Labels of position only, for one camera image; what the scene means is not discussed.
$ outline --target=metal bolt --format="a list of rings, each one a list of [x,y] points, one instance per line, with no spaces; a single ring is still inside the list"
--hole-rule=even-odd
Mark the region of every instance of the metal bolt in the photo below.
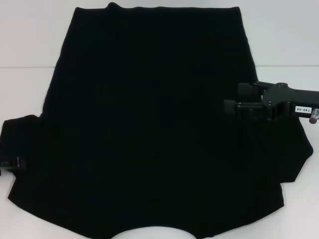
[[[315,124],[315,123],[317,123],[318,119],[319,119],[319,109],[314,109],[314,111],[309,119],[309,122],[312,124]]]

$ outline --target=white label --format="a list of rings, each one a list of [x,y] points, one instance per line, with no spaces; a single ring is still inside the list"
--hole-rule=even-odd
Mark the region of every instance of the white label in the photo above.
[[[311,114],[313,111],[312,111],[312,108],[310,108],[310,107],[296,106],[295,112],[304,113],[304,114]]]

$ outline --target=white table surface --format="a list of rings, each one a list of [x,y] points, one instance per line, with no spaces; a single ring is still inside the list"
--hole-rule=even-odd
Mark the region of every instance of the white table surface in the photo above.
[[[258,78],[319,91],[319,2],[314,0],[118,0],[122,7],[240,6]],[[74,8],[102,8],[104,0],[0,1],[0,125],[40,115]],[[295,183],[282,184],[285,206],[217,239],[314,239],[319,235],[319,125],[302,119],[314,147]],[[41,220],[8,199],[14,176],[0,177],[0,239],[82,239]],[[170,228],[124,232],[116,239],[194,239]]]

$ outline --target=black shirt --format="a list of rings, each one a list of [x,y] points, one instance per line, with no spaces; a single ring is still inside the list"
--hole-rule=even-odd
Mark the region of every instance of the black shirt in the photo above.
[[[280,183],[313,151],[298,118],[223,115],[256,81],[238,7],[76,8],[43,114],[3,125],[0,151],[28,159],[9,199],[99,239],[252,223],[284,205]]]

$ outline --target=black fabric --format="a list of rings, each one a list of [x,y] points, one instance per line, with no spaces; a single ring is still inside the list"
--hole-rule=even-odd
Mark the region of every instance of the black fabric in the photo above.
[[[256,81],[237,7],[77,8],[43,114],[3,125],[0,150],[28,155],[9,199],[93,239],[252,223],[284,205],[280,183],[313,152],[298,118],[223,115]]]

